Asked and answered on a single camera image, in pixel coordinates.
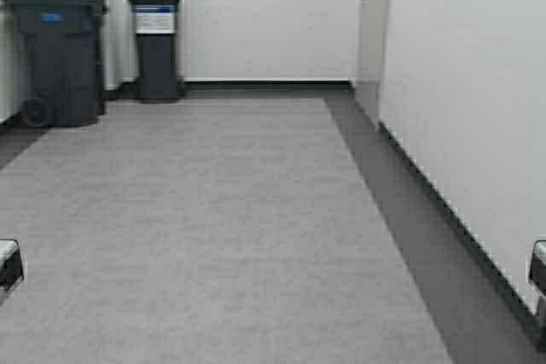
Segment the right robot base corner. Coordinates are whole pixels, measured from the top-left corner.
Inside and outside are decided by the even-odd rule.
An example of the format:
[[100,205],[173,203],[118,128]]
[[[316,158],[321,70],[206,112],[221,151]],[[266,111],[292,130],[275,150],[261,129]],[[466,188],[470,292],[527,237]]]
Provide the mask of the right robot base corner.
[[537,241],[532,250],[529,281],[545,296],[545,241]]

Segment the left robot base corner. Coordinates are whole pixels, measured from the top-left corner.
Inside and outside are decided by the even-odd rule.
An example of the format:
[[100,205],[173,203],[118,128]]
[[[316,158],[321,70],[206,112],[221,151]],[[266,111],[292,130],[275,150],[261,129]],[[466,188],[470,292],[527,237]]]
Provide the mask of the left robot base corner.
[[19,283],[25,280],[25,269],[17,239],[1,239],[1,304]]

